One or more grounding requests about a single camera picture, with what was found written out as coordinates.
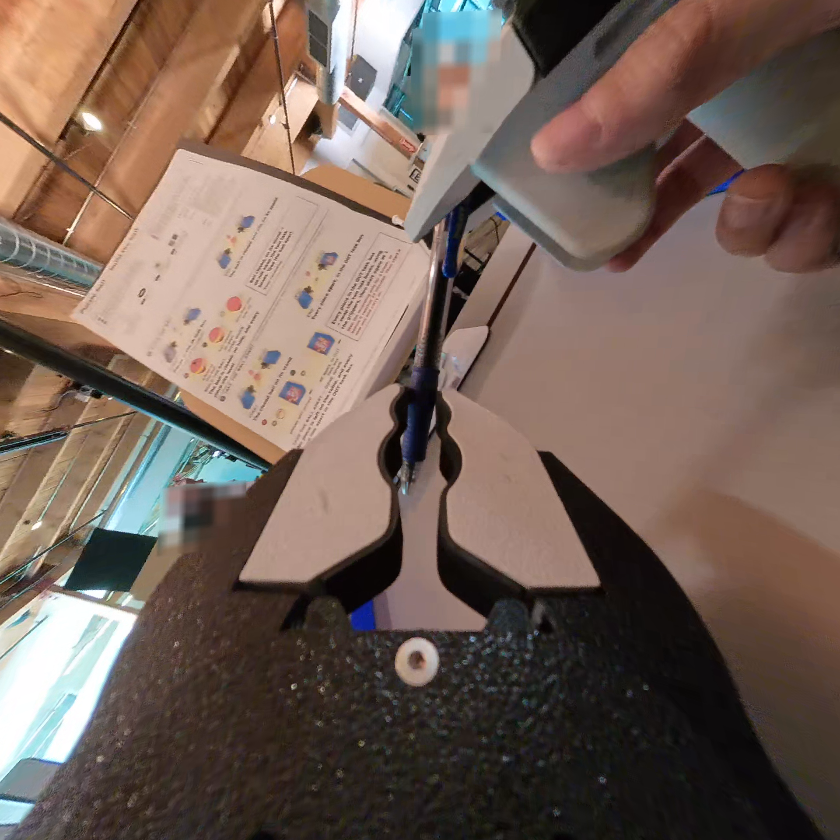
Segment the blue ballpoint pen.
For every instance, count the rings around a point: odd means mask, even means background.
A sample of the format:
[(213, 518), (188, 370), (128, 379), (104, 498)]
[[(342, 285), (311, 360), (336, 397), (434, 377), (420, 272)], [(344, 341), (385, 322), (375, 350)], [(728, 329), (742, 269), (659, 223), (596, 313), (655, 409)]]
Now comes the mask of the blue ballpoint pen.
[(410, 384), (411, 398), (407, 406), (406, 430), (402, 436), (399, 483), (404, 495), (409, 492), (418, 468), (426, 458), (427, 442), (433, 427), (449, 303), (468, 215), (467, 203), (459, 203), (433, 231), (426, 297)]

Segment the printed instruction sheet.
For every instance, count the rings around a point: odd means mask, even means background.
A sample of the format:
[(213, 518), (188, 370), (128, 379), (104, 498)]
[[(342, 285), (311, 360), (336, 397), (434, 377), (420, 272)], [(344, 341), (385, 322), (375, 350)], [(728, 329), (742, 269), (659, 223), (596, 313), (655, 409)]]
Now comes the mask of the printed instruction sheet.
[(288, 451), (396, 377), (428, 265), (392, 217), (184, 143), (72, 319)]

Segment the silver vertical vent duct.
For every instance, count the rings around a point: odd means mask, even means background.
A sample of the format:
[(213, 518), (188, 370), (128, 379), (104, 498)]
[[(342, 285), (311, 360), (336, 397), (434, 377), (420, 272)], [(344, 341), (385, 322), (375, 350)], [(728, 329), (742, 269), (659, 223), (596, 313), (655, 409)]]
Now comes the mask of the silver vertical vent duct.
[(341, 1), (306, 1), (308, 53), (316, 66), (318, 98), (330, 107), (340, 98), (346, 59), (347, 20)]

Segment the thin metal rod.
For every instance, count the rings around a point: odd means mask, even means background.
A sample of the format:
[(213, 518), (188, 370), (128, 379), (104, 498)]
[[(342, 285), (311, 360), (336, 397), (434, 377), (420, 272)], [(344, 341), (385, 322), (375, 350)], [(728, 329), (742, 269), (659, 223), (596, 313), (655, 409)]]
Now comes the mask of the thin metal rod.
[(280, 102), (280, 109), (282, 113), (282, 121), (281, 125), (283, 130), (286, 133), (287, 139), (287, 150), (289, 156), (289, 167), (290, 172), (293, 175), (297, 174), (297, 167), (295, 162), (295, 152), (293, 149), (293, 141), (291, 137), (291, 126), (289, 121), (289, 113), (288, 113), (288, 105), (287, 105), (287, 91), (286, 91), (286, 78), (284, 75), (284, 71), (282, 69), (281, 64), (281, 53), (280, 53), (280, 39), (279, 39), (279, 31), (277, 26), (277, 13), (275, 11), (275, 2), (268, 1), (268, 14), (269, 14), (269, 26), (270, 26), (270, 36), (271, 36), (271, 43), (274, 50), (274, 57), (275, 57), (275, 64), (276, 64), (276, 73), (279, 81), (279, 102)]

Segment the metal ceiling pipe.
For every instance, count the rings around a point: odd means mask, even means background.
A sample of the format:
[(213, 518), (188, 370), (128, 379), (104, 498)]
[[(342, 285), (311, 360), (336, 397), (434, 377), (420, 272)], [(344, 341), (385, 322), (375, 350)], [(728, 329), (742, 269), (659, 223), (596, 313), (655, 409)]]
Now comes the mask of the metal ceiling pipe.
[(3, 112), (1, 112), (1, 124), (5, 128), (12, 131), (19, 139), (26, 142), (31, 148), (35, 149), (39, 154), (45, 157), (48, 162), (58, 167), (62, 172), (69, 175), (76, 182), (82, 184), (90, 194), (105, 202), (105, 204), (110, 206), (113, 210), (117, 211), (123, 217), (126, 217), (129, 220), (134, 220), (134, 216), (131, 213), (129, 213), (125, 208), (123, 208), (110, 196), (108, 196), (97, 186), (91, 183), (87, 178), (85, 178), (76, 170), (74, 170), (70, 165), (68, 165), (68, 163), (65, 160), (61, 159), (53, 150), (47, 148), (43, 143), (38, 141), (34, 136), (32, 136), (30, 133), (28, 133), (26, 130), (20, 127), (15, 121), (10, 119)]

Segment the black pole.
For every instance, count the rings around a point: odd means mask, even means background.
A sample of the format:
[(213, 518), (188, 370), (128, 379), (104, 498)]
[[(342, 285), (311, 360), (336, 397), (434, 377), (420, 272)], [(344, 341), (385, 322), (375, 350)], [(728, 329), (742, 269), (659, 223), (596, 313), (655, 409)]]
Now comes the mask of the black pole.
[(1, 346), (28, 361), (44, 366), (58, 375), (111, 396), (132, 409), (237, 457), (249, 466), (267, 472), (271, 464), (243, 444), (238, 443), (209, 422), (172, 399), (132, 383), (101, 365), (81, 358), (49, 341), (1, 319)]

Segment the silver ribbed air duct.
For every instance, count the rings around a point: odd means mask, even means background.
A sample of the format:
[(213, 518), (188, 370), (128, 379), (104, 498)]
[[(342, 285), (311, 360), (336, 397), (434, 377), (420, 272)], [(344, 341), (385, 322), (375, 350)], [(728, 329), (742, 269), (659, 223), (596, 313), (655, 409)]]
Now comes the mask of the silver ribbed air duct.
[(87, 292), (102, 264), (1, 217), (1, 265), (28, 277)]

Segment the black flat panel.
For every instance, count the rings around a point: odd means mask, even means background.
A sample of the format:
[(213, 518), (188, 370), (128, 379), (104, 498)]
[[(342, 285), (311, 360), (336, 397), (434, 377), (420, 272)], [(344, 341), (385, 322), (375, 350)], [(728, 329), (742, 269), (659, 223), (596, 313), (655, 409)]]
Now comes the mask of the black flat panel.
[(130, 592), (158, 539), (95, 528), (64, 587), (72, 592)]

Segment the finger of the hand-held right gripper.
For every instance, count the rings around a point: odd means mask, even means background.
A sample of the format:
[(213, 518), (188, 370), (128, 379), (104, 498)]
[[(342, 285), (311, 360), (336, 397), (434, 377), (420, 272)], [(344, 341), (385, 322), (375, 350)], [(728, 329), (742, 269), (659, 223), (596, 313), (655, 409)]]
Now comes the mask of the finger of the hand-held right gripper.
[(432, 142), (404, 221), (406, 235), (414, 243), (475, 188), (479, 178), (471, 166), (532, 87), (535, 66), (515, 28), (501, 30), (498, 47), (497, 58), (482, 72), (475, 92), (469, 95), (465, 116)]

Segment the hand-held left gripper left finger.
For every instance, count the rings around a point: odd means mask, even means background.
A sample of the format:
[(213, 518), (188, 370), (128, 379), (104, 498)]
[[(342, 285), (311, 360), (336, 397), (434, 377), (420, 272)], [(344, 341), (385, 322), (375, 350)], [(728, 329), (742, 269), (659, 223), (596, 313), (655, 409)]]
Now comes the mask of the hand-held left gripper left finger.
[(403, 534), (388, 447), (399, 444), (403, 388), (388, 385), (301, 451), (238, 577), (241, 587), (320, 596), (349, 613), (396, 580)]

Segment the white stand base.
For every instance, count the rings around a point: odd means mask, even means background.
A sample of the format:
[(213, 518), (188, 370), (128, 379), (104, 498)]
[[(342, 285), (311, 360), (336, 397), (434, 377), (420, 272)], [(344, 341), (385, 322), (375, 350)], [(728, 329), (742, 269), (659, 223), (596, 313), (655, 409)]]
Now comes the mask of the white stand base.
[(477, 361), (490, 335), (487, 325), (454, 330), (444, 341), (437, 388), (457, 391)]

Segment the brown display board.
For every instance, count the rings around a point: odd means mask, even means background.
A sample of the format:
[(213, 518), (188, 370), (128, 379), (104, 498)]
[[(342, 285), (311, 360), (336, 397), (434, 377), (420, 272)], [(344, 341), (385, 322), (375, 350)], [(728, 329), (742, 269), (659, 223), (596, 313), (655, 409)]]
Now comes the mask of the brown display board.
[[(193, 140), (180, 140), (176, 148), (179, 151), (190, 151), (218, 161), (242, 165), (250, 170), (264, 172), (281, 180), (308, 182), (309, 188), (313, 192), (331, 194), (334, 200), (338, 202), (358, 205), (360, 213), (383, 217), (389, 222), (392, 221), (393, 217), (404, 218), (411, 204), (405, 196), (388, 191), (359, 175), (331, 164), (316, 166), (305, 172), (304, 175), (294, 176), (268, 164), (252, 161), (225, 150), (217, 150)], [(362, 396), (370, 396), (397, 379), (415, 346), (421, 318), (421, 298), (422, 292), (415, 290), (413, 298), (381, 352), (379, 360), (374, 363), (371, 372), (366, 375), (362, 384)], [(218, 432), (245, 446), (252, 454), (261, 457), (269, 465), (274, 465), (285, 456), (286, 451), (284, 449), (259, 436), (249, 427), (226, 416), (215, 406), (186, 393), (182, 393), (181, 398), (183, 405), (189, 411), (215, 427)]]

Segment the person's right hand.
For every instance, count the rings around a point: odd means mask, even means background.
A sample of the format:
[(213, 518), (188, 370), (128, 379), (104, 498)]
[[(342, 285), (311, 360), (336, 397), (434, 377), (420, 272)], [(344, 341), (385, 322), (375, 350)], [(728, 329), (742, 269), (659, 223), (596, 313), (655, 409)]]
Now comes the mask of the person's right hand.
[[(657, 156), (654, 213), (607, 264), (633, 268), (714, 186), (731, 156), (688, 114), (781, 51), (838, 28), (836, 1), (683, 1), (648, 27), (602, 79), (531, 142), (546, 172), (600, 169), (669, 134)], [(733, 256), (804, 274), (838, 264), (838, 188), (785, 165), (745, 170), (723, 199), (717, 241)]]

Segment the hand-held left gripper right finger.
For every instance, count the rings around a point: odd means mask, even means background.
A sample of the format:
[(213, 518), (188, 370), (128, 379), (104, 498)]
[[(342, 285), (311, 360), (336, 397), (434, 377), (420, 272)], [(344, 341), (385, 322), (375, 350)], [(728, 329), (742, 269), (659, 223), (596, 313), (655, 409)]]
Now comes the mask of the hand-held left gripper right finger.
[(447, 390), (437, 398), (440, 473), (437, 572), (482, 616), (515, 600), (533, 607), (601, 580), (545, 458), (505, 419)]

